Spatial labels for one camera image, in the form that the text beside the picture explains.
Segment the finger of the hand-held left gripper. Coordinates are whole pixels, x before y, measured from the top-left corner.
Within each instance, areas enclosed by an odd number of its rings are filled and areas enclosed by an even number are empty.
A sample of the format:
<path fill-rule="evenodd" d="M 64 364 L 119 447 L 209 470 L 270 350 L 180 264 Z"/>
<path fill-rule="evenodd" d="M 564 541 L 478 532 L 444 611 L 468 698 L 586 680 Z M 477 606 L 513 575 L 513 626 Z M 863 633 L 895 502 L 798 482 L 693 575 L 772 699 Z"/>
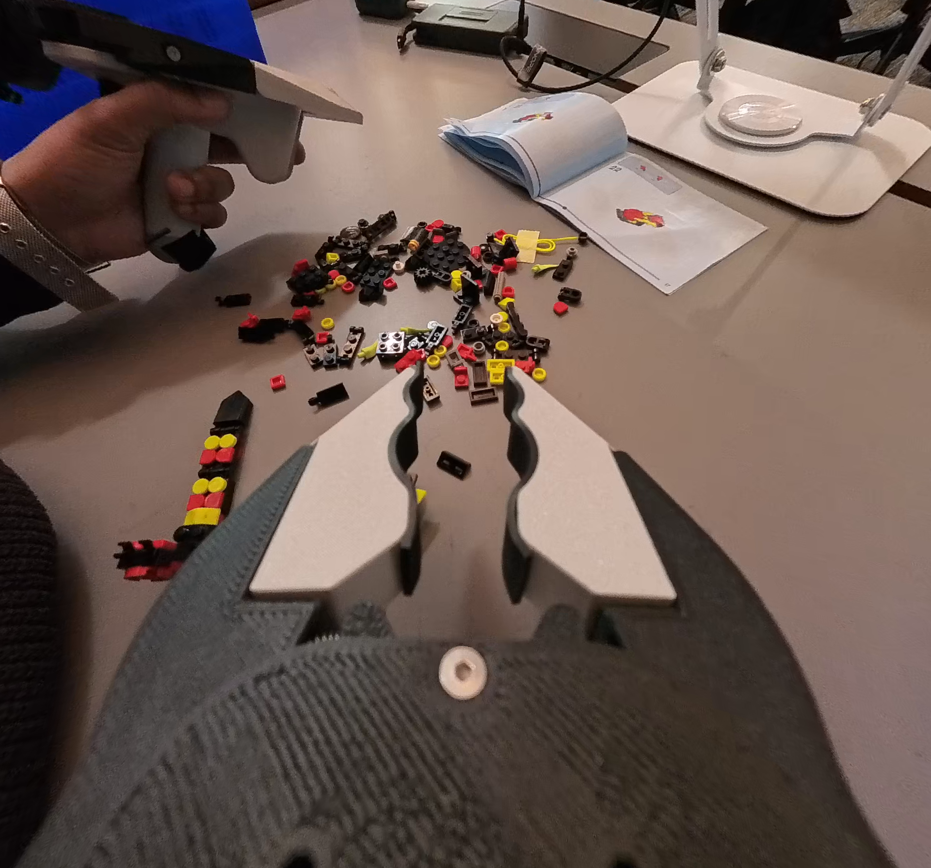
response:
<path fill-rule="evenodd" d="M 294 106 L 312 118 L 363 124 L 362 113 L 325 84 L 255 60 L 251 65 L 257 95 Z"/>

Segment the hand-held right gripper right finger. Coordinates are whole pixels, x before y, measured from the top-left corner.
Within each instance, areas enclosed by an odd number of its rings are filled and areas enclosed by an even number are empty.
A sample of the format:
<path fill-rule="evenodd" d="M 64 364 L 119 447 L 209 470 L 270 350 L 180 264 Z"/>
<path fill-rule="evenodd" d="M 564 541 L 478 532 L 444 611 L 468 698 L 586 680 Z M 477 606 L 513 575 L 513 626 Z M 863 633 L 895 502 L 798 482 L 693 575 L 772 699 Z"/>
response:
<path fill-rule="evenodd" d="M 678 594 L 610 443 L 509 369 L 502 576 L 524 628 L 568 606 L 591 632 L 605 610 L 674 610 Z"/>

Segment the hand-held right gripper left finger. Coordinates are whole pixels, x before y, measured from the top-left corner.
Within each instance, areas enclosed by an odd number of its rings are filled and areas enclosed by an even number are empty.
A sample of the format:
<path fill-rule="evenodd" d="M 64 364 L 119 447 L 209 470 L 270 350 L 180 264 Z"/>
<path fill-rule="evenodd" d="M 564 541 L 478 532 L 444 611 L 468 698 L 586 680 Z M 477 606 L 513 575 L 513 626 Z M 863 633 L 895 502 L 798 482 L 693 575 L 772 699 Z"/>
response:
<path fill-rule="evenodd" d="M 418 457 L 424 367 L 396 375 L 320 435 L 250 582 L 266 602 L 318 600 L 340 618 L 357 603 L 410 596 L 422 566 Z"/>

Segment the pile of lego pieces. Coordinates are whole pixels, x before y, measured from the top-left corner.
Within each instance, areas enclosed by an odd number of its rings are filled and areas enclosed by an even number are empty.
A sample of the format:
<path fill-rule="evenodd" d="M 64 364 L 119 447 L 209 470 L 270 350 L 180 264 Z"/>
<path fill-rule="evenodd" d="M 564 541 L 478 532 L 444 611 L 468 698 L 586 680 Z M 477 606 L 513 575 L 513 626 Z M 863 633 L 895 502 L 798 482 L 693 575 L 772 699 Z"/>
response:
<path fill-rule="evenodd" d="M 455 389 L 466 392 L 473 406 L 496 400 L 509 367 L 546 382 L 543 360 L 551 339 L 524 323 L 513 279 L 525 264 L 534 279 L 550 276 L 561 286 L 553 313 L 564 316 L 581 303 L 581 292 L 565 282 L 589 235 L 543 238 L 496 230 L 468 245 L 460 226 L 434 220 L 415 222 L 387 241 L 397 224 L 392 210 L 373 221 L 361 219 L 329 235 L 313 258 L 295 261 L 286 280 L 291 312 L 268 327 L 271 335 L 289 331 L 298 337 L 312 368 L 348 367 L 356 360 L 390 364 L 398 373 L 418 363 L 431 370 L 447 365 Z M 349 325 L 337 341 L 332 316 L 313 320 L 328 295 L 375 305 L 399 290 L 404 277 L 421 292 L 447 291 L 452 310 L 446 318 L 388 329 L 367 346 L 364 327 Z"/>

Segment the long black lego assembly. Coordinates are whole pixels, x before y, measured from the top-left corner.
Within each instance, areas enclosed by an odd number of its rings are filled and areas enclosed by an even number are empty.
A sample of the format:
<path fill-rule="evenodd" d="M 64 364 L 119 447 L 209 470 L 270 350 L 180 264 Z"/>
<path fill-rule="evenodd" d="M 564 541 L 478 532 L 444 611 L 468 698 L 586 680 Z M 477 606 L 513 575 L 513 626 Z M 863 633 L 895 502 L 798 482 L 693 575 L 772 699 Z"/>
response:
<path fill-rule="evenodd" d="M 128 582 L 171 580 L 230 513 L 250 429 L 253 404 L 241 391 L 221 400 L 203 443 L 180 525 L 168 537 L 121 541 L 116 567 Z"/>

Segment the black and red lego piece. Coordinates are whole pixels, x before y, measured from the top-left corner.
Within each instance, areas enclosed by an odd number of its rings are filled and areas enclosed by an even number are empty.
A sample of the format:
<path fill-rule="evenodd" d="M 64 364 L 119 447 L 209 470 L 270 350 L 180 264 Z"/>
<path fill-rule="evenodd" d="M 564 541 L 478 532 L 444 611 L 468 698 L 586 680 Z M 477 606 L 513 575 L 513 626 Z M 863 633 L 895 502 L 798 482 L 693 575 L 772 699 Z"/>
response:
<path fill-rule="evenodd" d="M 278 335 L 290 333 L 303 345 L 313 343 L 315 332 L 309 327 L 312 312 L 304 305 L 292 310 L 290 317 L 260 317 L 249 314 L 238 326 L 238 338 L 246 343 L 266 343 Z"/>

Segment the lego instruction booklet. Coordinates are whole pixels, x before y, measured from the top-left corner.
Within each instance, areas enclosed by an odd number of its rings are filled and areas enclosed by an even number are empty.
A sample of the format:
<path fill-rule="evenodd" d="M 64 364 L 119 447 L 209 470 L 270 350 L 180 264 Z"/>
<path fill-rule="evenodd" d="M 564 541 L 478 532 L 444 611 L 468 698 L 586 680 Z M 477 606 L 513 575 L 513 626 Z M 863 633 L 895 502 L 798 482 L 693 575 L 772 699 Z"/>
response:
<path fill-rule="evenodd" d="M 666 295 L 766 231 L 634 152 L 619 111 L 598 95 L 518 98 L 448 119 L 438 135 Z"/>

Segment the person's left hand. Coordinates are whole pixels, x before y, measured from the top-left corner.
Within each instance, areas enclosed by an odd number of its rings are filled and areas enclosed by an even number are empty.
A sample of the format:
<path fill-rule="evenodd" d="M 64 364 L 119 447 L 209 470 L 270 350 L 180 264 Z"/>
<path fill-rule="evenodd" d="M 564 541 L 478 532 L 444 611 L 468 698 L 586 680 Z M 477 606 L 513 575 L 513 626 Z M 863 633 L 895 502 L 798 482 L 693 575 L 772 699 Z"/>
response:
<path fill-rule="evenodd" d="M 202 88 L 134 83 L 55 123 L 6 161 L 2 179 L 26 213 L 90 264 L 147 251 L 140 176 L 149 140 L 212 126 L 229 100 Z"/>

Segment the blue plastic bin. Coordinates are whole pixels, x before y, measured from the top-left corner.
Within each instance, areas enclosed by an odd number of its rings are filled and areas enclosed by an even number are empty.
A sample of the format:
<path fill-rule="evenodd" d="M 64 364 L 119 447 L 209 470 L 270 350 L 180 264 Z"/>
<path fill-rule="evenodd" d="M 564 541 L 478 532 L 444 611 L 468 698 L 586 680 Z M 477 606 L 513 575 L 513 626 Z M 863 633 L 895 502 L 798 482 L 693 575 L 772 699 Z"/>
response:
<path fill-rule="evenodd" d="M 67 0 L 124 16 L 139 25 L 169 32 L 259 62 L 262 44 L 248 0 Z M 2 102 L 1 157 L 6 159 L 68 113 L 99 95 L 99 86 L 74 71 L 63 71 L 49 92 L 20 88 L 20 104 Z"/>

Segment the black power adapter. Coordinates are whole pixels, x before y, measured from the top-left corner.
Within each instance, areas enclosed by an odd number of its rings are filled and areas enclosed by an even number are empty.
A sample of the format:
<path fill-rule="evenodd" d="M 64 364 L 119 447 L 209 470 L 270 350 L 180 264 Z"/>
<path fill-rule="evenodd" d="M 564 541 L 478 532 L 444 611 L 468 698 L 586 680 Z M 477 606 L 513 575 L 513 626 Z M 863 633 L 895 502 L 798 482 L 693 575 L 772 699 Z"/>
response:
<path fill-rule="evenodd" d="M 504 39 L 523 40 L 528 30 L 528 20 L 518 11 L 445 3 L 410 2 L 409 7 L 413 17 L 399 31 L 400 52 L 412 40 L 424 47 L 497 57 Z"/>

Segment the person's dark knit sweater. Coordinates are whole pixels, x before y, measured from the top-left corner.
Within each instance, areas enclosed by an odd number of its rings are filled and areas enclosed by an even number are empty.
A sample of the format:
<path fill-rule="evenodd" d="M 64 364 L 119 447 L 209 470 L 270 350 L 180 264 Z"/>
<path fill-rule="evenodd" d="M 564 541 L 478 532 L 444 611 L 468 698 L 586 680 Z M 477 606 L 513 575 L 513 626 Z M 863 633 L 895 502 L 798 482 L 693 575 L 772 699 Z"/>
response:
<path fill-rule="evenodd" d="M 2 464 L 2 866 L 15 865 L 48 806 L 63 667 L 57 558 L 45 508 Z"/>

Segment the white stand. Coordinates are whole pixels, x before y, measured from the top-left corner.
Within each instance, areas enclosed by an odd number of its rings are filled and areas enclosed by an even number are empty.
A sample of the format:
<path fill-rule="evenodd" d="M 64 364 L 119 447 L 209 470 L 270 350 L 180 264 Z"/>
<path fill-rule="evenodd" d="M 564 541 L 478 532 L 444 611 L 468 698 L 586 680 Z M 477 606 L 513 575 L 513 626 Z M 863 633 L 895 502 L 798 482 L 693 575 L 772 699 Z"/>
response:
<path fill-rule="evenodd" d="M 695 0 L 697 59 L 613 106 L 628 137 L 811 214 L 864 214 L 929 150 L 893 110 L 929 49 L 926 24 L 890 86 L 861 103 L 741 70 L 719 40 L 719 0 Z"/>

